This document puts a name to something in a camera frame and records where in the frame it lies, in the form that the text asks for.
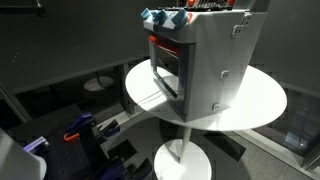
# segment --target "white round table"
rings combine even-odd
[[[158,68],[162,76],[173,76]],[[248,66],[232,107],[214,115],[184,122],[162,91],[153,81],[149,60],[135,66],[126,77],[126,88],[144,110],[155,116],[185,127],[183,140],[165,143],[158,150],[155,173],[160,180],[210,180],[212,176],[208,157],[196,144],[190,142],[191,129],[207,131],[236,131],[266,125],[277,119],[287,106],[287,97],[281,86],[267,74]]]

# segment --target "metal panel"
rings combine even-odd
[[[1,179],[43,179],[46,162],[27,153],[0,128],[0,174]]]
[[[0,81],[16,94],[148,55],[140,12],[174,4],[55,0],[46,17],[0,15]]]

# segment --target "orange knob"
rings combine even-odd
[[[152,36],[150,35],[149,36],[149,40],[152,42],[152,43],[155,43],[157,41],[157,38],[155,36]]]
[[[196,2],[196,0],[188,0],[188,5],[193,6],[195,2]]]
[[[188,13],[188,21],[187,21],[188,23],[191,22],[192,16],[193,16],[192,13]]]
[[[228,0],[228,4],[232,6],[234,4],[234,0]]]

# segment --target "oven window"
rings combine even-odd
[[[167,90],[174,97],[176,97],[178,92],[178,83],[179,83],[179,77],[178,77],[179,67],[180,67],[179,59],[174,54],[156,45],[155,45],[155,55],[157,58],[157,66],[167,70],[168,72],[174,75],[174,76],[163,77],[161,76],[161,74],[157,72],[157,74],[165,82],[164,86],[167,88]]]

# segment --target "toy stove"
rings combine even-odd
[[[190,121],[232,106],[266,17],[269,1],[188,0],[145,9],[154,81]],[[159,67],[172,76],[162,76]]]

